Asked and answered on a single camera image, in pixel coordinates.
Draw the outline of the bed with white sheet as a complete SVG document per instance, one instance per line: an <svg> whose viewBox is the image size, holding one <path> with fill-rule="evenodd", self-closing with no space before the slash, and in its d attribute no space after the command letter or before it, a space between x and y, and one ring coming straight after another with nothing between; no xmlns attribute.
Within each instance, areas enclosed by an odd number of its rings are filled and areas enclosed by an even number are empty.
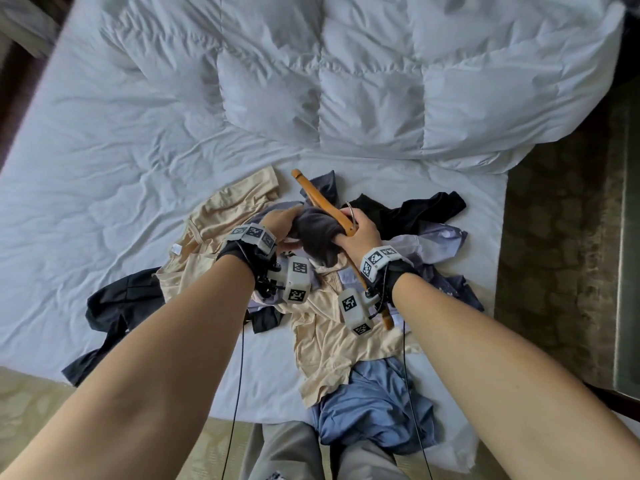
<svg viewBox="0 0 640 480"><path fill-rule="evenodd" d="M167 263L185 219L213 193L272 166L283 200L291 170L334 170L340 196L388 207L456 191L469 232L437 266L462 274L492 316L507 175L429 162L326 155L263 141L190 114L100 34L107 0L76 0L0 172L0 366L53 381L102 345L84 313L108 283Z"/></svg>

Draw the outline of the beige shirt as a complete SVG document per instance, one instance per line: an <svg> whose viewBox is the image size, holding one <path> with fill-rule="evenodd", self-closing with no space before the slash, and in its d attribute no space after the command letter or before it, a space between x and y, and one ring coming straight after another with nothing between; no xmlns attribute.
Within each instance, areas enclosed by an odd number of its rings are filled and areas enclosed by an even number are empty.
<svg viewBox="0 0 640 480"><path fill-rule="evenodd" d="M208 271L226 235L274 205L278 191L276 172L267 166L201 202L186 217L179 250L171 251L169 261L156 273L165 302ZM296 366L304 376L300 395L308 408L347 384L354 364L398 356L403 343L400 328L386 330L376 322L370 332L358 336L341 322L339 272L348 268L345 254L339 254L332 267L311 262L319 288L302 305L276 306L277 311L291 314Z"/></svg>

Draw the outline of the person's grey trousers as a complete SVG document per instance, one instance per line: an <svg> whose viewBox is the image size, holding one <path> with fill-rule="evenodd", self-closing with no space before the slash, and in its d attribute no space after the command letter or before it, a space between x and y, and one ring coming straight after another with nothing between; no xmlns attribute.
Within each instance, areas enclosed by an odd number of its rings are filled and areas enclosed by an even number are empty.
<svg viewBox="0 0 640 480"><path fill-rule="evenodd" d="M330 453L333 480L410 480L371 441L332 445ZM239 480L326 480L316 431L299 421L254 424Z"/></svg>

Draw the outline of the dark grey garment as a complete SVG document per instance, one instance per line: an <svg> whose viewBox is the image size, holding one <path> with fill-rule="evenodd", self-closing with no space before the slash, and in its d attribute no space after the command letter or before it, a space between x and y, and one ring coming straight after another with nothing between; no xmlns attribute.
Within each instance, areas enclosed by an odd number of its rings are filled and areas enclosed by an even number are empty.
<svg viewBox="0 0 640 480"><path fill-rule="evenodd" d="M345 235L346 231L338 220L320 208L304 204L287 237L300 241L304 252L320 266L334 267L341 248L333 240L339 234Z"/></svg>

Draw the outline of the black garment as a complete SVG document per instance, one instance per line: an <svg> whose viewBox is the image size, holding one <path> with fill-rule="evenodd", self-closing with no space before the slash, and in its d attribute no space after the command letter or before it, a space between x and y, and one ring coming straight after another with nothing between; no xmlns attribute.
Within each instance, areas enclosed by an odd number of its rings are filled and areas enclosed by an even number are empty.
<svg viewBox="0 0 640 480"><path fill-rule="evenodd" d="M364 194L349 204L363 211L373 221L383 241L389 241L398 235L418 235L421 224L446 224L467 208L466 202L457 192L439 192L428 199L407 200L395 209Z"/></svg>

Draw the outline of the dark navy garment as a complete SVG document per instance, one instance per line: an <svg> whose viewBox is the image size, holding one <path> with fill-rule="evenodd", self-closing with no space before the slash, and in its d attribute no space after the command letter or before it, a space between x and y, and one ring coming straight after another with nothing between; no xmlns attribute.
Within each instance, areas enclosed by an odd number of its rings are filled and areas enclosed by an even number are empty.
<svg viewBox="0 0 640 480"><path fill-rule="evenodd" d="M69 384L80 386L132 330L164 306L158 270L156 267L130 274L88 298L86 321L92 330L103 332L106 337L99 348L76 358L61 371Z"/></svg>

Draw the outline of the person's left forearm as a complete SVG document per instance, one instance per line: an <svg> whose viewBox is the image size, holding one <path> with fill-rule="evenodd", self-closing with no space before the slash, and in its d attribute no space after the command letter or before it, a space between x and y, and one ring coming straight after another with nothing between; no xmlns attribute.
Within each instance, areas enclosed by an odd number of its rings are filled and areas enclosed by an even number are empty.
<svg viewBox="0 0 640 480"><path fill-rule="evenodd" d="M254 289L219 258L130 332L0 480L175 480L209 416Z"/></svg>

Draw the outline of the wooden clothes hanger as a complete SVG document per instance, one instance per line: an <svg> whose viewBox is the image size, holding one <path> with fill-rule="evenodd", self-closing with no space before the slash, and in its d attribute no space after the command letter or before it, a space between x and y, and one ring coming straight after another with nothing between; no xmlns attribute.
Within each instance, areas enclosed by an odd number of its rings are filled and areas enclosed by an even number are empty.
<svg viewBox="0 0 640 480"><path fill-rule="evenodd" d="M332 206L327 201L327 199L325 199L325 197L310 183L309 179L305 177L299 169L293 169L291 171L291 175L297 181L297 183L300 184L302 189L305 190L307 197L311 201L313 206L326 211L327 213L329 213L329 215L334 217L341 224L340 221L344 217L343 215L341 215L340 210ZM351 237L355 233L356 232L346 232L346 235ZM352 270L354 270L354 272L356 273L357 278L359 279L359 281L361 282L365 290L369 289L366 286L366 282L364 281L363 277L361 277L361 275L359 274L359 268L353 263L353 261L350 258L348 258L348 261L349 261L349 265L351 266Z"/></svg>

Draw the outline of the left wristband with markers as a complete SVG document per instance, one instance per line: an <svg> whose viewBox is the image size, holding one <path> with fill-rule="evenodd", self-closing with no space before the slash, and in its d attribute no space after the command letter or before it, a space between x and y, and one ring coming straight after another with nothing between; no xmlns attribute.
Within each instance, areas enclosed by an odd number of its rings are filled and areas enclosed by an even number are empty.
<svg viewBox="0 0 640 480"><path fill-rule="evenodd" d="M226 236L217 259L233 255L249 266L256 280L276 263L276 238L261 224L236 226Z"/></svg>

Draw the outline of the white duvet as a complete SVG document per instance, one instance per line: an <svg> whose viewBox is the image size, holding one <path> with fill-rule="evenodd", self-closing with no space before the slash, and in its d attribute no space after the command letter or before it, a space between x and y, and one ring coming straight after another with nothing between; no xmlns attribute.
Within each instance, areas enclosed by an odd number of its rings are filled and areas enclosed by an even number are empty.
<svg viewBox="0 0 640 480"><path fill-rule="evenodd" d="M332 155L502 173L611 87L619 0L100 0L160 92Z"/></svg>

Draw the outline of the person's left hand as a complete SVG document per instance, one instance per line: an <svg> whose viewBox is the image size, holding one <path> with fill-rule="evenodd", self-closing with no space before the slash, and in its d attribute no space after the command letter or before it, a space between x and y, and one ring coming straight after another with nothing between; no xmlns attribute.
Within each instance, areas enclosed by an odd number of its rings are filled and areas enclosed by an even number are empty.
<svg viewBox="0 0 640 480"><path fill-rule="evenodd" d="M276 252L278 254L302 248L300 240L293 239L289 236L292 226L284 226L281 223L281 213L283 210L284 209L276 209L270 211L260 222L262 226L275 236Z"/></svg>

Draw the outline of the right wristband with markers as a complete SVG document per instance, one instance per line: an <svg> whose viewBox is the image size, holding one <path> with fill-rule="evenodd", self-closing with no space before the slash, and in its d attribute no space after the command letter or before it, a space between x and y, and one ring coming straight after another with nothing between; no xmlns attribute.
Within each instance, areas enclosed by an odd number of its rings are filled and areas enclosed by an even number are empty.
<svg viewBox="0 0 640 480"><path fill-rule="evenodd" d="M380 246L368 252L360 262L359 273L368 288L375 290L385 304L395 306L393 290L404 274L420 274L409 259L392 246Z"/></svg>

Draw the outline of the slate blue garment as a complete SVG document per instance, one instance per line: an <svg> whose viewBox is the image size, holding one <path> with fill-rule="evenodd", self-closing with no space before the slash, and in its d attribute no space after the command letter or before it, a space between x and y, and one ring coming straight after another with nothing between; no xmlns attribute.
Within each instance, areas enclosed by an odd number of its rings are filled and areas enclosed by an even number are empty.
<svg viewBox="0 0 640 480"><path fill-rule="evenodd" d="M332 206L338 206L340 199L334 170L312 178L309 181Z"/></svg>

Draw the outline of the person's right forearm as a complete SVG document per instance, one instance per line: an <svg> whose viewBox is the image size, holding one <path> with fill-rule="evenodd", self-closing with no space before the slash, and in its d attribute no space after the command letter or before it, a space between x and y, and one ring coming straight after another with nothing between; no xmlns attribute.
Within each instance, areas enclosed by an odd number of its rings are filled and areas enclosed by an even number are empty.
<svg viewBox="0 0 640 480"><path fill-rule="evenodd" d="M393 301L512 480L640 480L640 439L545 352L414 274Z"/></svg>

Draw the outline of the dark wooden furniture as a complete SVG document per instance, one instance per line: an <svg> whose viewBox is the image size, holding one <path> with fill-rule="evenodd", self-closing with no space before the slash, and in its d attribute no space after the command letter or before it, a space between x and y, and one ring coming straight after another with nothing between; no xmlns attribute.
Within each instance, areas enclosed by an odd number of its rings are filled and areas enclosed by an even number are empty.
<svg viewBox="0 0 640 480"><path fill-rule="evenodd" d="M583 384L613 412L640 423L640 400L585 381Z"/></svg>

